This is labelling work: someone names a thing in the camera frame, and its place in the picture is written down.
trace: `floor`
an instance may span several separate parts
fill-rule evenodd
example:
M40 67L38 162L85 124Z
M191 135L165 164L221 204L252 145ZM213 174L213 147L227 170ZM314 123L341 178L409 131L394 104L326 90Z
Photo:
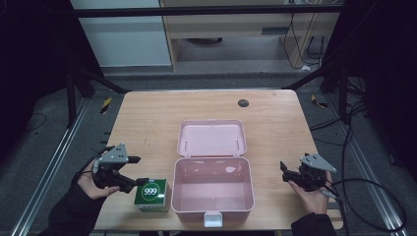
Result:
M174 72L143 71L140 74L125 75L123 77L120 75L108 75L108 79L123 87L133 85L132 88L134 89L278 89L290 85L309 73L307 70L291 67L286 60L282 44L277 37L224 38L223 41L218 43L213 41L214 39L183 40L178 57L178 66ZM318 51L318 46L316 42L312 44L312 53L310 54L312 57L316 55L314 53ZM309 58L308 54L304 56L306 60L313 63L318 61L317 59ZM312 66L310 70L312 71L316 68L317 65ZM319 84L320 79L317 79L297 91L310 126L336 116L335 111L322 109L311 101L311 93L314 93L317 95L319 102L328 105L335 104L333 101L334 97L331 94L323 96L319 92ZM71 145L61 149L62 159L60 161L53 162L49 158L56 155L55 151L62 137L66 136L67 113L54 110L59 109L57 107L61 107L60 110L62 110L62 107L66 106L65 91L57 91L43 98L36 105L35 111L38 114L47 115L44 117L42 115L33 116L28 124L30 131L24 134L15 146L14 155L21 158L16 158L17 161L1 167L0 203L2 211L9 212L10 217L6 217L5 214L0 215L0 225L4 227L0 229L0 235L10 235L12 226L17 225L18 219L21 219L21 215L24 215L24 211L28 207L33 208L36 214L33 218L28 219L30 227L25 228L23 231L36 232L44 227L47 221L46 212L65 193L68 188L65 183L68 183L72 173L74 173L74 169L77 168L74 166L78 166L82 161L80 156L91 155L95 149L99 149L108 139L108 132L111 131L112 123L117 116L118 107L116 104L120 104L123 95L114 94L114 92L109 91L108 88L100 84L93 83L93 85L96 88L96 94L94 99L87 104L86 118L81 122L75 136L69 138L72 139ZM101 108L102 101L110 94L112 94L114 105L110 106L105 115L99 115L96 111ZM357 100L357 97L351 96L350 99L354 102ZM83 106L83 100L79 97L77 104L79 107ZM372 178L375 175L378 176L377 179L395 188L398 193L401 193L402 199L406 201L405 205L408 207L407 210L409 210L409 221L413 221L417 215L413 209L413 200L417 198L417 186L413 185L415 182L410 180L410 176L403 169L389 165L387 158L385 158L387 156L386 151L378 135L364 117L365 115L362 114L362 116L355 118L355 139L353 139L354 142L352 142L350 151L347 154L351 159L347 161L349 164L346 168L352 170L351 175L353 176L368 176ZM319 130L313 132L318 150L322 151L325 156L329 156L331 161L337 166L340 163L339 155L341 149L334 144L329 145L326 143L342 142L343 132L346 132L346 130L342 125L333 126L326 131ZM86 144L86 139L83 139L83 137L89 137L93 144ZM355 144L365 144L365 146L360 145L357 148ZM362 155L371 156L372 158L367 157L368 159L365 158L364 160ZM43 193L43 196L38 198L39 203L33 203L33 206L31 206L30 198L38 190L36 186L43 180L43 173L49 169L48 165L52 162L58 165L58 168L55 172L49 173L52 176L48 186L49 191L46 191ZM385 171L388 171L389 174L395 177L387 177ZM16 182L22 179L26 181L24 182L25 184ZM20 189L19 195L12 191L16 187ZM359 193L363 192L362 189L363 186L353 188L353 191L357 192L352 196L354 201L361 204L368 201L385 202L384 198L381 199L381 195L375 193L375 191L373 192L373 190L369 190L373 196L369 197L367 195L364 197ZM384 218L384 213L381 212L381 209L369 208L368 211L376 213L376 215L369 217L372 219L377 218L378 222L384 225L384 221L381 220L381 218ZM349 222L351 227L354 228L351 235L417 235L417 230L412 226L414 225L412 223L408 224L408 231L390 234L372 230L354 217L349 218ZM279 233L291 235L288 231ZM90 235L133 236L138 234L139 232L93 232ZM340 230L337 234L345 235L345 231Z

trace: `aluminum rail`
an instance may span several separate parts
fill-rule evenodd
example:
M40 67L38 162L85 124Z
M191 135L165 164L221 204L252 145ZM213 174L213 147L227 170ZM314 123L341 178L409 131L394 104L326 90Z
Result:
M252 6L204 6L162 7L123 9L82 9L74 11L46 12L49 16L74 16L78 18L151 17L187 15L236 15L236 14L281 14L281 13L334 13L353 7L331 5L252 5Z
M30 198L30 201L25 208L25 211L22 213L20 219L16 223L15 227L12 230L12 236L25 236L28 234L31 224L33 223L34 218L37 215L37 212L40 209L43 200L49 190L49 187L52 184L52 181L58 171L59 166L62 163L62 160L67 153L68 147L71 144L75 134L77 133L78 128L80 127L81 121L83 120L84 115L89 104L88 98L83 98L80 108L78 110L78 116L75 120L73 126L67 129L61 142L58 145L58 148L55 150L55 153L52 156L49 165L47 166L42 179L36 187L33 195Z
M338 117L337 112L337 101L336 98L332 95L326 95L325 97L328 101L329 107L332 109L332 112L336 117ZM344 125L342 121L339 121L339 128L343 135L347 135L347 127ZM355 137L352 137L352 140L349 142L348 146L350 147L351 154L356 162L356 165L359 169L361 175L368 180L374 181L380 184L377 176L375 175L374 171L372 170L371 166L369 165L368 161L366 160L365 154L362 152L359 144L357 143ZM398 216L394 206L392 205L391 200L387 193L377 188L374 185L367 185L368 190L374 200L375 205L377 206L381 217L383 218L384 223L386 224L388 229L398 228L402 221ZM408 235L406 229L402 229L398 232L391 233L392 236L406 236Z

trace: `black sleeve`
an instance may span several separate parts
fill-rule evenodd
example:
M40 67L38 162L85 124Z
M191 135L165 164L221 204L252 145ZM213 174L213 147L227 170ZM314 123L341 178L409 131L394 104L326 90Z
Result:
M294 236L335 236L333 225L326 214L307 214L291 224Z
M105 200L91 199L74 184L49 213L48 227L39 236L89 235Z

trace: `wooden table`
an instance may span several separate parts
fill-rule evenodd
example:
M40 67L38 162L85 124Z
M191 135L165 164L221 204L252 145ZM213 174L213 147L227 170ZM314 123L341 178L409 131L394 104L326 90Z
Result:
M247 99L248 107L238 101ZM289 229L305 215L301 202L282 181L279 161L296 170L304 153L316 152L297 94L292 90L181 90L132 91L126 94L108 144L125 143L138 164L126 164L121 174L132 179L163 178L173 184L177 143L184 120L234 119L242 121L250 161L255 206L241 223L223 222L214 230ZM136 188L109 197L96 230L204 230L201 223L184 223L176 213L142 213L134 206ZM338 210L328 214L342 226Z

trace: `green juice carton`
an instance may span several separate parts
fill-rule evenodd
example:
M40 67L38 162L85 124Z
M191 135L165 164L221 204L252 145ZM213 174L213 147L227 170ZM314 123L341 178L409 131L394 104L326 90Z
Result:
M141 212L168 212L170 188L166 179L149 179L136 190L135 205Z

